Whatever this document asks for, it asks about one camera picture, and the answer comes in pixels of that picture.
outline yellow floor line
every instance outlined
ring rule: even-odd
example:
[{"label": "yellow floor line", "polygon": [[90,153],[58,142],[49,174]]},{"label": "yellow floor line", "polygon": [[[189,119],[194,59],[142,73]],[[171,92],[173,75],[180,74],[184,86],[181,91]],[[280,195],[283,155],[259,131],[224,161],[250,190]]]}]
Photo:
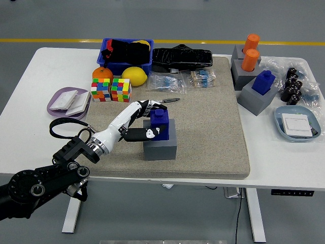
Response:
[{"label": "yellow floor line", "polygon": [[[20,38],[2,38],[0,42],[52,42],[52,43],[101,43],[102,39],[20,39]],[[156,39],[155,43],[164,44],[244,44],[245,41],[234,40],[165,40]],[[260,45],[290,45],[290,46],[325,46],[325,42],[280,42],[280,41],[260,41]]]}]

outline beige mat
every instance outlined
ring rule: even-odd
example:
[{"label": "beige mat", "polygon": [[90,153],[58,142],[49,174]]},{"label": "beige mat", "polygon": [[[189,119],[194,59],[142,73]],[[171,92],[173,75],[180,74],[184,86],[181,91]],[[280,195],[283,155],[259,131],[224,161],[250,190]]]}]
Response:
[{"label": "beige mat", "polygon": [[[80,157],[77,161],[90,168],[92,176],[131,178],[219,178],[243,179],[250,167],[241,127],[229,62],[213,58],[217,85],[193,88],[185,95],[146,91],[133,87],[132,100],[162,100],[180,97],[166,104],[169,117],[175,119],[177,134],[176,160],[144,161],[142,142],[115,144],[113,151],[101,156],[97,164]],[[86,122],[97,130],[108,124],[128,103],[91,102]],[[132,128],[141,127],[137,119]]]}]

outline gray stand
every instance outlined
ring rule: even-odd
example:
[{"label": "gray stand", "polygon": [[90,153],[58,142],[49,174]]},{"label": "gray stand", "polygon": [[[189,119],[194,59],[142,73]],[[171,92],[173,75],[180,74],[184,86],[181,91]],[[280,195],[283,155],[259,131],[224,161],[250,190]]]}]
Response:
[{"label": "gray stand", "polygon": [[[150,128],[150,120],[144,120],[143,127]],[[176,150],[177,140],[174,119],[169,119],[169,140],[143,142],[145,160],[174,160],[176,159]]]},{"label": "gray stand", "polygon": [[262,69],[256,63],[252,72],[247,72],[242,69],[243,60],[234,59],[232,61],[232,75],[235,84],[235,90],[242,90],[252,79],[256,78],[262,72]]},{"label": "gray stand", "polygon": [[[232,55],[232,62],[234,59],[244,59],[245,57],[245,54],[243,53],[244,46],[245,45],[235,45],[233,55]],[[257,59],[257,63],[260,64],[260,62],[261,62],[261,56],[259,56]]]},{"label": "gray stand", "polygon": [[251,113],[258,116],[267,106],[270,105],[275,95],[278,92],[278,88],[271,86],[271,89],[262,96],[257,91],[252,89],[255,82],[253,79],[247,85],[245,85],[240,93],[237,102]]}]

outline blue plastic bin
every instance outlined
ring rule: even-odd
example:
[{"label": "blue plastic bin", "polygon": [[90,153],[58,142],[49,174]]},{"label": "blue plastic bin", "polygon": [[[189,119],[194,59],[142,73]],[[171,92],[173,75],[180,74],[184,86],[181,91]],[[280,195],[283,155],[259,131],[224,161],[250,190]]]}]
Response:
[{"label": "blue plastic bin", "polygon": [[[106,49],[107,46],[107,41],[110,39],[115,39],[123,42],[134,42],[138,40],[145,40],[145,39],[118,39],[118,38],[104,38],[102,42],[102,47],[101,51]],[[129,67],[140,67],[141,69],[144,70],[144,72],[149,75],[149,72],[151,71],[151,64],[152,64],[152,51],[153,51],[153,40],[146,40],[150,44],[150,62],[148,64],[143,64],[143,65],[131,65],[129,63],[108,63],[107,68],[109,68],[113,75],[122,75],[123,71],[126,70]],[[102,57],[102,53],[99,53],[98,59],[97,59],[97,64],[100,66],[104,66],[104,60]]]}]

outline lemon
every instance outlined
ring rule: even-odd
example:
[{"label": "lemon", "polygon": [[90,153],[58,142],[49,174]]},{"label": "lemon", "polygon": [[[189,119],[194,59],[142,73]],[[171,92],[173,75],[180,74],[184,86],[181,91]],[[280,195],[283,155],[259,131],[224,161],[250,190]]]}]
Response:
[{"label": "lemon", "polygon": [[132,86],[142,85],[148,78],[143,69],[139,67],[130,67],[123,71],[122,79],[130,79]]},{"label": "lemon", "polygon": [[134,41],[134,42],[140,42],[142,44],[147,44],[149,46],[149,51],[150,51],[150,44],[149,44],[149,42],[147,42],[145,40],[138,40],[138,41]]}]

